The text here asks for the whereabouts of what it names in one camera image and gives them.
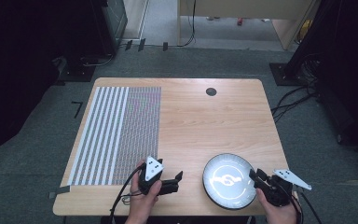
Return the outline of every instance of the table top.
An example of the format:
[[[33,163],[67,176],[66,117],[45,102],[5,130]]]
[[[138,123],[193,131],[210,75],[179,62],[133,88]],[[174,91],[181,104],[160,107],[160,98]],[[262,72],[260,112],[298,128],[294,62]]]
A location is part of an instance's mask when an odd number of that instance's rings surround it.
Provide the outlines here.
[[[274,169],[288,169],[260,80],[98,78],[61,187],[67,185],[97,87],[161,87],[158,158],[164,160],[165,167],[161,179],[172,179],[180,171],[184,175],[178,192],[159,197],[152,216],[250,216],[265,213],[257,199],[241,210],[221,208],[209,199],[202,185],[205,165],[222,153],[238,155],[254,169],[260,168],[268,175],[272,175]],[[208,88],[216,89],[216,95],[208,95]],[[71,186],[70,192],[57,195],[53,212],[58,216],[108,216],[121,187]],[[115,215],[126,216],[128,213],[129,207],[119,203]]]

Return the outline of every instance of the black dot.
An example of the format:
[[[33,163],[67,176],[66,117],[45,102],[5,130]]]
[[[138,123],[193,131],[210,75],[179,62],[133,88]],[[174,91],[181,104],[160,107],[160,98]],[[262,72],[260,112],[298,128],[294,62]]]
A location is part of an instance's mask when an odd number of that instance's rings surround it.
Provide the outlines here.
[[[214,88],[208,88],[206,89],[206,93],[210,96],[215,96],[217,94],[217,91]]]

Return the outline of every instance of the white plate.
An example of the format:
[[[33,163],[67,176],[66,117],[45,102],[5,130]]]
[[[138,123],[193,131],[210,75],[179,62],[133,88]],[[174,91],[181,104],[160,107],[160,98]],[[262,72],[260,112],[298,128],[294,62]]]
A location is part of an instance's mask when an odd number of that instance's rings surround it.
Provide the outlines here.
[[[206,193],[217,205],[238,210],[255,198],[255,182],[249,177],[251,164],[234,154],[220,154],[205,166],[203,185]]]

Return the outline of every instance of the wooden table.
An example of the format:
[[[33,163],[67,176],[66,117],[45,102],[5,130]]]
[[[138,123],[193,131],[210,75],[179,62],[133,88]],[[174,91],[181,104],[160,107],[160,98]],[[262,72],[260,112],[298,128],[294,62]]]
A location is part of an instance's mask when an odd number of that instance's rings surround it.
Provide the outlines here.
[[[177,1],[177,40],[181,45],[180,18],[193,15],[195,0]],[[304,21],[313,19],[319,5],[320,0],[197,0],[195,16],[272,19],[283,49],[289,49]]]
[[[208,198],[202,185],[206,163],[221,153],[241,156],[255,169],[260,168],[269,175],[273,169],[288,168],[261,81],[104,77],[95,81],[90,99],[96,87],[114,86],[161,87],[158,157],[165,165],[161,179],[171,179],[180,171],[184,176],[178,192],[159,197],[152,216],[264,214],[258,200],[241,210],[225,210]],[[209,96],[206,94],[208,88],[215,88],[217,94]],[[74,163],[90,105],[89,101],[63,175],[62,187],[66,186]],[[121,186],[71,186],[70,192],[57,196],[54,214],[108,216],[120,189]],[[129,207],[120,203],[115,215],[127,215],[128,212]]]

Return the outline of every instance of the human hand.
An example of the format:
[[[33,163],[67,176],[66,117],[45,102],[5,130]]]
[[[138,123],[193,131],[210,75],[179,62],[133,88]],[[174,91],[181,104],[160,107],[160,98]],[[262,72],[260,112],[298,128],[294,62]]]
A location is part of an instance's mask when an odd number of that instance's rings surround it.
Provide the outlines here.
[[[142,165],[144,161],[139,161],[137,166]],[[130,191],[139,192],[138,189],[139,174],[132,177]],[[156,201],[158,201],[158,193],[161,189],[161,181],[156,181],[149,190],[147,195],[131,196],[130,198],[130,213],[126,224],[145,224],[150,216],[152,208]]]
[[[267,201],[263,190],[256,189],[255,191],[258,201],[260,201],[267,213],[266,218],[268,224],[296,224],[297,213],[291,203],[286,206],[277,207]]]

